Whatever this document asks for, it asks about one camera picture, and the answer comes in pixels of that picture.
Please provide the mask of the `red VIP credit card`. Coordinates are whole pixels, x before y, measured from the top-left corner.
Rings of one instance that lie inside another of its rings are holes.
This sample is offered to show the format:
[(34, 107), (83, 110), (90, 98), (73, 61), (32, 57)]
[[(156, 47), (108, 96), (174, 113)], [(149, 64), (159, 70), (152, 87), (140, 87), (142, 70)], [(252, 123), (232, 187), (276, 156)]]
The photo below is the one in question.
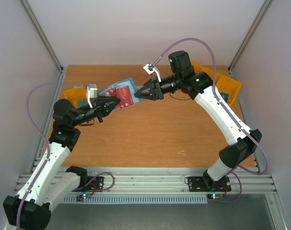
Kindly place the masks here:
[(117, 97), (121, 99), (119, 104), (120, 109), (124, 109), (134, 105), (134, 101), (131, 95), (131, 91), (128, 85), (121, 86), (116, 89)]

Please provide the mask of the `teal leather card holder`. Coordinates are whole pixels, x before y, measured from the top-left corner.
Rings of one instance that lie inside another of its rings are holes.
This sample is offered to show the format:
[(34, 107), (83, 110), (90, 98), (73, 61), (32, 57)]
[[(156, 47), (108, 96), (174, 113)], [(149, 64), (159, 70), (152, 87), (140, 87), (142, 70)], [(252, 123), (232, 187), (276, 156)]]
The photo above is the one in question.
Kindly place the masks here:
[(134, 95), (138, 89), (134, 80), (127, 78), (99, 91), (98, 95), (120, 98), (120, 102), (115, 109), (125, 109), (143, 101)]

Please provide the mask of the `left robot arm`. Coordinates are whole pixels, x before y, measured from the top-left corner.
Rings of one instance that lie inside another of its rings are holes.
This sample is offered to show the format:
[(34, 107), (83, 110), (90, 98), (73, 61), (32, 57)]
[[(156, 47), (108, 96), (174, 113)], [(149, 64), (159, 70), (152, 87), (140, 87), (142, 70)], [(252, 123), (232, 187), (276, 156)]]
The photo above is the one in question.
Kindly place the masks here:
[(80, 108), (67, 99), (54, 104), (54, 123), (45, 153), (25, 185), (3, 202), (10, 225), (18, 230), (44, 230), (53, 210), (70, 192), (88, 187), (91, 180), (87, 170), (78, 166), (70, 166), (55, 185), (51, 182), (79, 139), (77, 127), (94, 118), (102, 122), (120, 101), (117, 97), (99, 96)]

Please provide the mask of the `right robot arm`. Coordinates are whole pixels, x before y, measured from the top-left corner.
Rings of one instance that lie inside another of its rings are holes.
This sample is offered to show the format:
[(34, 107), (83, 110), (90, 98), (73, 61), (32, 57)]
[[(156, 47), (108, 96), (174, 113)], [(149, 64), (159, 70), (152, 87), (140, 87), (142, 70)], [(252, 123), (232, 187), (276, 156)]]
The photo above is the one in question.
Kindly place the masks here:
[(161, 78), (153, 64), (145, 64), (143, 69), (149, 75), (155, 73), (157, 76), (149, 79), (134, 95), (155, 101), (162, 100), (166, 93), (181, 90), (213, 119), (228, 144), (219, 152), (218, 160), (202, 176), (202, 185), (207, 190), (214, 190), (231, 170), (255, 152), (262, 134), (242, 122), (213, 86), (213, 80), (207, 73), (195, 73), (186, 51), (174, 52), (168, 58), (173, 75)]

